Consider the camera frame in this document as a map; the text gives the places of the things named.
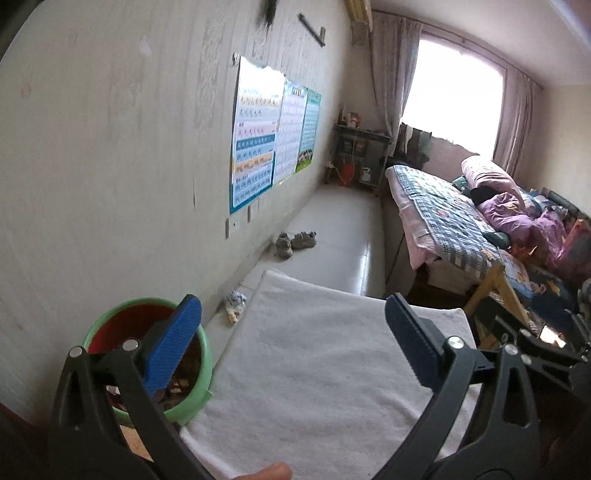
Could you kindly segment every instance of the ceiling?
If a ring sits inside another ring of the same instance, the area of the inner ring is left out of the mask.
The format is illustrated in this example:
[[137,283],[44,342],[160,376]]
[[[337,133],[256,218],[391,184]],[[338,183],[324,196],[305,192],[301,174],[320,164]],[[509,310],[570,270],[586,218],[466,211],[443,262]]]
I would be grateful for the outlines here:
[[543,86],[591,84],[591,0],[372,0],[476,37]]

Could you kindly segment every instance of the shoe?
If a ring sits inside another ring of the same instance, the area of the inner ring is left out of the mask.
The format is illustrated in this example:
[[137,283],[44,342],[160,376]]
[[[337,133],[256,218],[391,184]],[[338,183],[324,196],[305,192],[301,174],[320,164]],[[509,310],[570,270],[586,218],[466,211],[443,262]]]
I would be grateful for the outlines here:
[[291,241],[291,247],[294,250],[303,250],[304,248],[312,248],[316,244],[316,232],[300,232],[297,233]]
[[275,242],[275,246],[277,247],[277,256],[283,260],[287,260],[294,254],[294,251],[291,249],[291,242],[287,233],[281,232],[279,234]]

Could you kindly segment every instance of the poster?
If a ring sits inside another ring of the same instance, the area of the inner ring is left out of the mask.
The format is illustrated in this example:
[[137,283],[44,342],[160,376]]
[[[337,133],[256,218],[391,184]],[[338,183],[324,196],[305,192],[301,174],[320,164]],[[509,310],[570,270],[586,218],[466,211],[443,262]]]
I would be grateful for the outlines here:
[[275,142],[275,167],[273,185],[295,173],[300,152],[301,130],[306,112],[306,87],[287,81],[283,92],[283,104],[279,118],[279,130]]
[[300,152],[297,157],[295,171],[306,168],[312,162],[314,143],[316,142],[316,128],[320,115],[320,102],[322,95],[308,89],[306,96],[306,113],[304,114],[304,126],[301,131]]
[[240,59],[232,135],[230,213],[272,186],[285,76]]

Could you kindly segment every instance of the plaid quilt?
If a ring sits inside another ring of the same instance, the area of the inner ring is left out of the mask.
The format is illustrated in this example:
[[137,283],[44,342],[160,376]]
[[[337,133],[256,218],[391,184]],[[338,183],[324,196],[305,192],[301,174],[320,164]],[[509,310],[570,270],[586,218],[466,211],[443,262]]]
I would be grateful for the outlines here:
[[482,232],[494,232],[472,201],[451,183],[414,168],[396,165],[394,171],[435,241],[437,254],[476,278],[484,278],[496,247]]

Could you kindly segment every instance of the wall socket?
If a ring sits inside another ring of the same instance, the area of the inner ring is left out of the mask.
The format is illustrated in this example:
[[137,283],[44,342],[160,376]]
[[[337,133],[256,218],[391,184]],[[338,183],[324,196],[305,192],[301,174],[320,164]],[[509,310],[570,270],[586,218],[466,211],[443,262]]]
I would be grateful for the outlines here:
[[240,224],[236,215],[226,218],[226,238],[230,238],[230,235],[233,235],[239,227]]
[[259,200],[260,199],[255,199],[254,202],[248,206],[248,223],[251,223],[252,219],[258,215]]

